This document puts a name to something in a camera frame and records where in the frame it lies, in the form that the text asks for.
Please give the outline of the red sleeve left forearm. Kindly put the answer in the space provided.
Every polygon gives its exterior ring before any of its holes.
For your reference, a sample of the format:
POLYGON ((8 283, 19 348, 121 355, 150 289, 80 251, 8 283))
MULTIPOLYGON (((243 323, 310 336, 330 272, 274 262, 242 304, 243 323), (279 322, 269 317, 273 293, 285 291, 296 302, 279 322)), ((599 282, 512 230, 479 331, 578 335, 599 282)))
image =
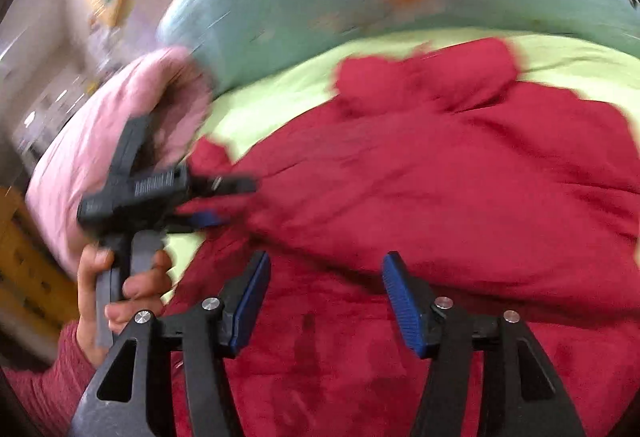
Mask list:
POLYGON ((66 436, 96 368, 77 342, 78 322, 58 339, 58 357, 44 372, 2 368, 2 377, 43 436, 66 436))

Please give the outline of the person's left hand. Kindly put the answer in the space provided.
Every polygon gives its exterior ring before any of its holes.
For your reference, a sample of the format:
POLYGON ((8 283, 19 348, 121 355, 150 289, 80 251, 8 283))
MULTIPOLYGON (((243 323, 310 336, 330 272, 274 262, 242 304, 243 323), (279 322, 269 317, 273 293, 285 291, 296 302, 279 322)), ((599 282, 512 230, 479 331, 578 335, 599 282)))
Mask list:
POLYGON ((106 305, 102 313, 96 311, 96 279, 111 268, 114 254, 109 249, 100 249, 89 244, 81 253, 77 270, 77 292, 79 321, 76 341, 82 353, 96 369, 102 365, 107 349, 96 342, 98 322, 104 319, 115 334, 125 329, 126 324, 141 310, 158 315, 163 310, 162 296, 172 288, 168 275, 172 267, 169 254, 161 249, 152 258, 146 272, 129 277, 122 285, 122 301, 106 305))

